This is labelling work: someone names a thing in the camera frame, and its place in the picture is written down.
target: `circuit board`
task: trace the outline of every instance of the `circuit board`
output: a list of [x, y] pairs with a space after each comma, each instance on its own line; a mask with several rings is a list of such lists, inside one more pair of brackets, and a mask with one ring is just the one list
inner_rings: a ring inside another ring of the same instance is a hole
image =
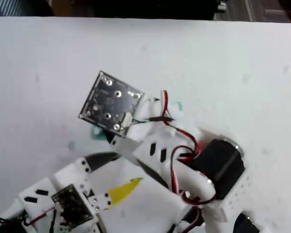
[[62, 207], [61, 215], [70, 229], [94, 218], [73, 184], [60, 190], [51, 198], [54, 203], [58, 202]]
[[81, 110], [79, 118], [125, 137], [127, 118], [132, 120], [143, 92], [101, 71]]

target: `mounting hole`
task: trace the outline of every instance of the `mounting hole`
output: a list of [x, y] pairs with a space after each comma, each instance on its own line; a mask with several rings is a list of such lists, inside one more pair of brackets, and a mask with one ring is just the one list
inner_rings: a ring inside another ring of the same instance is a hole
[[110, 113], [106, 113], [106, 114], [105, 114], [105, 118], [106, 118], [106, 119], [110, 119], [110, 118], [111, 118], [111, 114], [110, 114]]
[[122, 96], [122, 92], [120, 91], [116, 91], [115, 92], [116, 97], [120, 98]]

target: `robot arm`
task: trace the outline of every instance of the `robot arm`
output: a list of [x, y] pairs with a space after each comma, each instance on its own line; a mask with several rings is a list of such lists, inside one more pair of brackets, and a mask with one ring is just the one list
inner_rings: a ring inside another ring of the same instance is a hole
[[24, 232], [103, 232], [99, 212], [120, 203], [140, 181], [96, 194], [92, 171], [119, 155], [187, 203], [174, 220], [175, 225], [183, 219], [190, 223], [185, 229], [178, 226], [182, 233], [203, 222], [200, 229], [207, 233], [270, 232], [258, 217], [244, 212], [250, 170], [241, 148], [197, 127], [193, 116], [168, 101], [166, 91], [157, 99], [101, 71], [79, 118], [107, 132], [116, 153], [80, 158], [20, 193], [2, 217], [23, 220], [25, 211], [30, 222], [21, 221]]
[[200, 208], [207, 233], [238, 232], [250, 184], [244, 153], [232, 140], [198, 128], [166, 91], [157, 99], [101, 71], [79, 117], [114, 134], [114, 151]]

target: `red wire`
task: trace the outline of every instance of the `red wire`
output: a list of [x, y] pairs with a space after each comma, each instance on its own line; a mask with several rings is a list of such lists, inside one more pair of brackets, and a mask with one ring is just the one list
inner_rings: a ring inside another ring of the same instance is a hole
[[[168, 106], [168, 94], [167, 94], [167, 91], [166, 90], [164, 90], [163, 92], [164, 92], [164, 107], [163, 107], [163, 111], [162, 111], [162, 117], [165, 116], [166, 111], [170, 115], [170, 113], [169, 113], [169, 111], [167, 109], [167, 106]], [[176, 184], [176, 180], [175, 180], [176, 174], [174, 172], [174, 167], [173, 167], [173, 157], [174, 157], [174, 155], [176, 153], [176, 150], [179, 149], [179, 148], [187, 148], [187, 149], [191, 150], [192, 154], [190, 156], [185, 157], [185, 158], [178, 158], [178, 160], [180, 162], [189, 163], [189, 162], [191, 162], [193, 159], [195, 159], [200, 154], [200, 152], [201, 152], [201, 145], [196, 141], [195, 137], [193, 135], [191, 135], [190, 133], [188, 133], [188, 132], [186, 132], [186, 131], [184, 131], [182, 129], [179, 129], [177, 127], [174, 127], [174, 126], [170, 125], [167, 121], [163, 121], [163, 123], [166, 126], [173, 127], [179, 133], [182, 133], [183, 135], [187, 136], [194, 143], [194, 150], [192, 150], [188, 146], [180, 145], [180, 146], [176, 146], [172, 150], [172, 152], [171, 152], [170, 173], [171, 173], [171, 181], [172, 181], [171, 182], [172, 183], [172, 191], [173, 191], [173, 193], [176, 193], [177, 194], [178, 187], [177, 187], [177, 184]], [[182, 200], [185, 203], [190, 204], [190, 205], [194, 205], [194, 206], [208, 204], [208, 203], [212, 202], [215, 199], [215, 196], [214, 196], [210, 200], [198, 202], [198, 201], [196, 201], [196, 199], [199, 200], [200, 199], [199, 197], [195, 197], [193, 200], [192, 199], [189, 199], [189, 198], [186, 197], [185, 192], [182, 193], [181, 197], [182, 197]]]
[[44, 217], [47, 215], [47, 212], [51, 211], [52, 209], [54, 209], [54, 207], [48, 209], [46, 212], [44, 212], [43, 214], [41, 214], [41, 215], [39, 215], [38, 217], [34, 218], [34, 219], [31, 220], [29, 223], [24, 222], [24, 225], [25, 225], [26, 227], [28, 227], [28, 226], [34, 224], [34, 223], [37, 222], [38, 220], [44, 218]]
[[186, 229], [184, 229], [181, 233], [188, 233], [190, 230], [192, 230], [196, 226], [196, 223], [197, 223], [199, 217], [200, 217], [200, 209], [197, 209], [196, 219], [194, 219], [194, 221]]

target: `white table surface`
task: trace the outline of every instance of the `white table surface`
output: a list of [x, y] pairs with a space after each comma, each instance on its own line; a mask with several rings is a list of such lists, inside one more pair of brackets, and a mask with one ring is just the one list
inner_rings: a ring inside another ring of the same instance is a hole
[[[291, 24], [0, 18], [2, 211], [36, 181], [108, 149], [77, 117], [100, 70], [152, 95], [167, 89], [198, 124], [238, 141], [255, 173], [248, 204], [274, 232], [291, 232]], [[102, 186], [143, 175], [119, 164]], [[151, 179], [141, 186], [103, 214], [109, 232], [168, 226], [176, 204]]]

